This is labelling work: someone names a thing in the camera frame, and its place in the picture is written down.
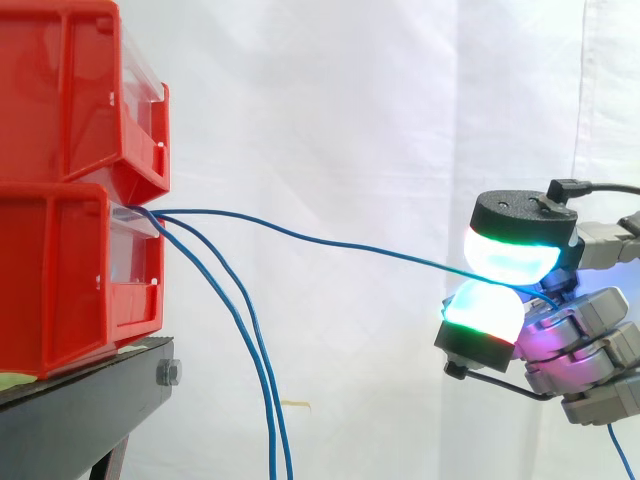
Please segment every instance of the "metal frame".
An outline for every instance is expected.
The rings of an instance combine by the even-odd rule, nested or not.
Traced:
[[[70,375],[0,392],[0,478],[71,480],[95,465],[92,480],[117,479],[129,433],[172,390],[172,339],[134,345]]]

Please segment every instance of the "red plastic storage bin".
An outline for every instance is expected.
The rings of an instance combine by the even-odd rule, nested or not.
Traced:
[[[0,182],[169,190],[169,92],[111,1],[0,0]]]
[[[0,184],[0,218],[0,372],[46,378],[161,328],[162,238],[104,188]]]

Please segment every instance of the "cable connector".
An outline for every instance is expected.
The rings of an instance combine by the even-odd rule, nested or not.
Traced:
[[[462,367],[457,363],[453,363],[451,360],[449,360],[444,366],[444,373],[457,380],[464,380],[467,378],[468,371],[469,369],[467,367]]]
[[[584,197],[593,192],[591,182],[575,179],[551,180],[547,198],[556,203],[566,204],[571,198]]]

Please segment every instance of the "white wall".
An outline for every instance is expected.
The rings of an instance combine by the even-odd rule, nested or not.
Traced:
[[[241,211],[465,266],[462,232],[482,191],[544,189],[572,172],[640,183],[638,17],[622,0],[607,2],[606,32],[590,30],[599,83],[581,118],[600,123],[575,161],[581,0],[119,3],[171,88],[172,192],[157,205]],[[640,204],[604,195],[587,208],[615,221]],[[622,478],[606,430],[569,425],[558,402],[443,377],[432,344],[458,279],[189,220],[252,294],[282,398],[311,404],[285,408],[297,478]],[[167,250],[162,333],[175,335],[184,377],[132,435],[123,479],[266,478],[251,360],[215,294]],[[507,376],[524,384],[521,373]],[[640,468],[636,425],[617,429]]]

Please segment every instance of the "gray plastic part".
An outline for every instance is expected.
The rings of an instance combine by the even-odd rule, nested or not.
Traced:
[[[606,425],[640,413],[640,374],[634,372],[562,401],[569,422]]]
[[[584,295],[557,312],[532,312],[516,342],[516,355],[527,362],[555,358],[596,338],[624,319],[629,305],[617,287]]]
[[[571,353],[527,363],[525,377],[536,393],[566,395],[601,385],[638,361],[640,330],[634,323],[624,323]]]
[[[536,393],[579,393],[606,381],[615,367],[604,349],[589,345],[549,362],[527,364],[525,378]]]
[[[576,230],[584,242],[579,269],[605,270],[640,258],[640,239],[620,225],[587,222]]]

